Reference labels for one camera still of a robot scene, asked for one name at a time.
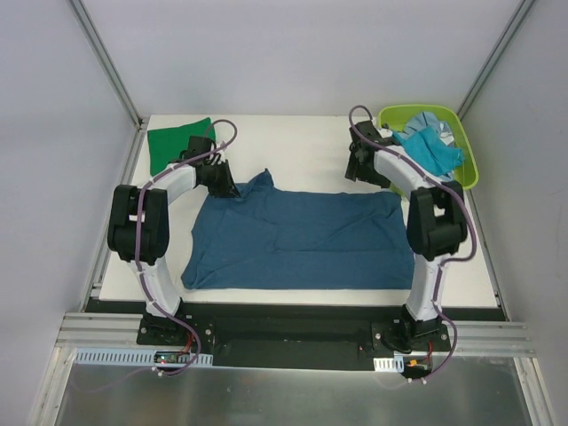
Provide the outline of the dark blue t shirt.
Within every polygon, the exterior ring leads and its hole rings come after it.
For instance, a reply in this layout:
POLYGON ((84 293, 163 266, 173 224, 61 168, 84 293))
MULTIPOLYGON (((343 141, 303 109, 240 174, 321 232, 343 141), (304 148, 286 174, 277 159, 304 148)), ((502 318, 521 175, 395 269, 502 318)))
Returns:
POLYGON ((414 254, 399 195, 283 191, 269 171, 237 188, 237 198, 203 203, 185 288, 410 289, 414 254))

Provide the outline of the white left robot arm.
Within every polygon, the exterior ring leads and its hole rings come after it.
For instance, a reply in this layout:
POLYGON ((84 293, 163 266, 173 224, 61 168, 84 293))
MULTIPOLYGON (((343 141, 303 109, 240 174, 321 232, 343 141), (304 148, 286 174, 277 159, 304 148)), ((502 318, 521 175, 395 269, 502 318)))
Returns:
POLYGON ((115 188, 107 228, 107 246, 129 265, 146 299, 137 343, 193 343, 183 303, 175 289, 165 254, 170 244, 169 207, 181 195, 202 185, 209 195, 238 198, 227 160, 206 136, 191 136, 187 149, 143 185, 115 188))

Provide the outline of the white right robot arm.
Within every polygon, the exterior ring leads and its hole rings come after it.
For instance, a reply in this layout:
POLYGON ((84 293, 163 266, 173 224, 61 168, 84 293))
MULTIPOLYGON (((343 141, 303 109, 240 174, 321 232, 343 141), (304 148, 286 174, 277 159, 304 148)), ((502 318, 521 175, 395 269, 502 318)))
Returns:
POLYGON ((350 158, 345 177, 386 188, 393 185, 409 201, 406 237, 414 252, 414 275, 400 319, 382 332, 382 343, 409 354, 442 333, 441 293, 447 265, 473 225, 459 182, 443 182, 408 158, 394 137, 371 120, 350 123, 350 158))

